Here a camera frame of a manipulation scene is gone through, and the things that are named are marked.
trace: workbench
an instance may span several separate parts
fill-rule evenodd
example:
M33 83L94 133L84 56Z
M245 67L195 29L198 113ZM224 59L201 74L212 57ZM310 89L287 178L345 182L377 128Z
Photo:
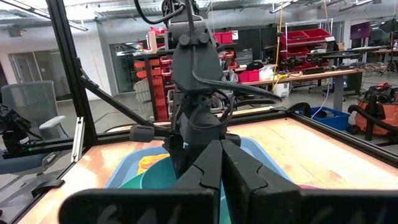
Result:
M392 53L394 54L394 53L397 53L398 52L398 49L393 49L392 50ZM389 54L391 54L391 49L381 49L381 50L377 50L377 51L375 51L375 52L373 52L373 53L375 53L375 54L380 54L381 55L381 58L382 58L382 55L384 55L384 66L387 66L388 65L388 61L390 60L390 56L389 56Z
M296 184L325 189L398 189L395 167L319 131L317 122L297 114L288 117L286 113L268 109L255 110L255 113L243 111L242 117L233 118L237 125L230 126L230 132L257 141ZM58 209L69 195L84 189L103 188L124 157L161 144L162 141L126 141L92 147L62 177L65 184L45 194L19 223L58 223Z
M363 69L350 69L350 70L337 70L330 71L324 73L315 73L311 75L300 75L299 73L293 73L288 78L281 78L278 83L287 83L287 82L305 82L311 80L322 80L327 78L335 79L335 89L334 89L334 100L333 100L333 109L337 111L343 110L343 99L344 99L344 76L345 75L356 75L358 73L364 72ZM242 83L243 85L272 85L276 80L264 80L258 82L248 82Z

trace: wooden tabletop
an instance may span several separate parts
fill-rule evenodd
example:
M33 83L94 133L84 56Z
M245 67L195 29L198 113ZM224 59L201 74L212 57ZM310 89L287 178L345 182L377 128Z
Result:
M398 52L398 49L393 49L392 52ZM381 49L381 50L374 51L373 53L375 53L375 54L387 54L387 53L391 53L391 49Z
M338 70L338 71L330 71L330 72L324 72L324 73L315 73L311 75L300 75L298 73L293 73L290 75L288 78L281 78L278 83L287 83L287 82L302 82L302 81L310 81L310 80L319 80L319 79L326 79L330 77L337 77L340 75L352 75L356 74L358 72L364 72L363 69L358 69L358 70ZM268 84L273 84L276 82L275 80L264 80L264 81L258 81L258 82L247 82L247 83L242 83L243 85L268 85Z
M257 141L296 184L326 189L398 189L398 170L291 118L229 127ZM162 142L120 142L92 147L19 222L56 224L61 203L71 194L106 185L131 152Z

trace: monitor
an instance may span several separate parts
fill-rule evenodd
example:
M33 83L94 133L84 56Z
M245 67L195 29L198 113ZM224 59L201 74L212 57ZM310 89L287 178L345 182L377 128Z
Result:
M371 33L370 22L355 24L351 26L350 39L353 40L353 39L367 38L370 36L370 33Z

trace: teal bowl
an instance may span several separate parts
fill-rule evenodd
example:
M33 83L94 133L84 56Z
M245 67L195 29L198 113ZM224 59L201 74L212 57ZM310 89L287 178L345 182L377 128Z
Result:
M167 189L177 181L172 160L166 157L150 166L141 178L141 189ZM226 203L223 184L221 183L220 224L230 224L228 205Z

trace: gray mesh chair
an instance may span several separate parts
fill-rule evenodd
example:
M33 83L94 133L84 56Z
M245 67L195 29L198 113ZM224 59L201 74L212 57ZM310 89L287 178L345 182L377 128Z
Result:
M65 119L65 116L58 115L53 81L6 85L1 88L1 93L2 103L15 110L23 118L29 120L33 133L38 134L45 140L68 137L61 125L61 121ZM69 152L52 152L50 154L39 154L15 159L3 159L0 156L0 174L18 175L13 181L2 187L0 192L17 182L24 175L37 174L37 177L31 181L25 181L23 188L0 202L0 207L5 206L20 194L34 189L41 182L53 179L54 175L43 175L43 172L67 153Z

